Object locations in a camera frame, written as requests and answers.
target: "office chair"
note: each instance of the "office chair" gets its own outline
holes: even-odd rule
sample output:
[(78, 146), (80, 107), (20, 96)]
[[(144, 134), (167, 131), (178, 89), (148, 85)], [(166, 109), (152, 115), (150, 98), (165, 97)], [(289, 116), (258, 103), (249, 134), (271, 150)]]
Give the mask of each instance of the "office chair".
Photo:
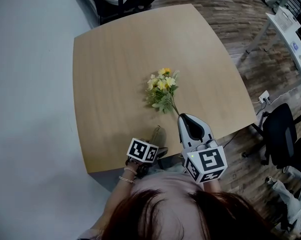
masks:
[(242, 156), (246, 158), (266, 146), (266, 160), (261, 161), (262, 165), (268, 165), (271, 156), (272, 163), (278, 169), (292, 166), (301, 172), (301, 138), (297, 140), (295, 128), (301, 122), (301, 115), (294, 120), (290, 107), (284, 103), (272, 113), (264, 112), (263, 117), (267, 118), (262, 129), (252, 124), (263, 140)]
[(124, 0), (118, 0), (118, 5), (105, 0), (93, 0), (98, 14), (99, 25), (130, 15), (132, 12), (124, 12)]

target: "gray wall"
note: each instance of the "gray wall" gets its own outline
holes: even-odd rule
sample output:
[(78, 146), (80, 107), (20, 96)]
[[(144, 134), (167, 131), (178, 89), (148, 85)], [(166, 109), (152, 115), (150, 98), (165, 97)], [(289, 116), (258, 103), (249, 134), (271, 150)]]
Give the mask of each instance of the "gray wall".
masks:
[(75, 239), (109, 192), (86, 174), (74, 112), (77, 0), (0, 0), (0, 240)]

